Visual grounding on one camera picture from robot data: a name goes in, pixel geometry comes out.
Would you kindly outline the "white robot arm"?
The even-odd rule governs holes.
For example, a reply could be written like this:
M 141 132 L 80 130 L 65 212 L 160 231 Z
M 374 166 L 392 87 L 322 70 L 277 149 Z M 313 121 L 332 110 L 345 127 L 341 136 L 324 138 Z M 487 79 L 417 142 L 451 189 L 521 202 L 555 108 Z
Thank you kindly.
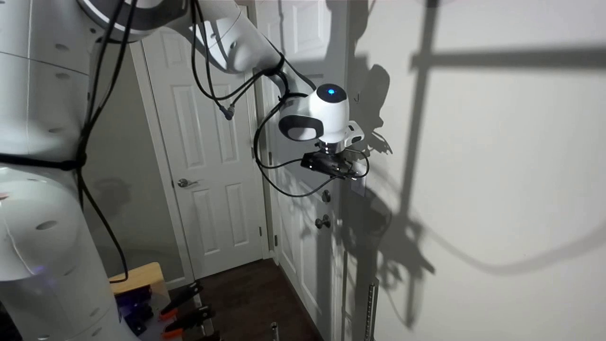
M 319 146 L 303 166 L 364 174 L 347 155 L 364 130 L 345 89 L 311 83 L 235 0 L 2 0 L 0 299 L 23 341 L 139 341 L 82 210 L 82 168 L 105 106 L 106 47 L 160 28 L 228 74 L 275 81 L 281 132 Z

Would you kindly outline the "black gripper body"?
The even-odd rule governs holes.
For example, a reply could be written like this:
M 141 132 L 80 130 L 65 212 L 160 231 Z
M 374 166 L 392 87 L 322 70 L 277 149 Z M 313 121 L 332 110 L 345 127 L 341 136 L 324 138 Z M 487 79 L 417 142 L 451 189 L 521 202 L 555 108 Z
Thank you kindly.
M 343 151 L 336 146 L 320 146 L 317 151 L 305 153 L 302 165 L 341 180 L 364 178 L 370 172 L 368 155 L 355 146 L 347 146 Z

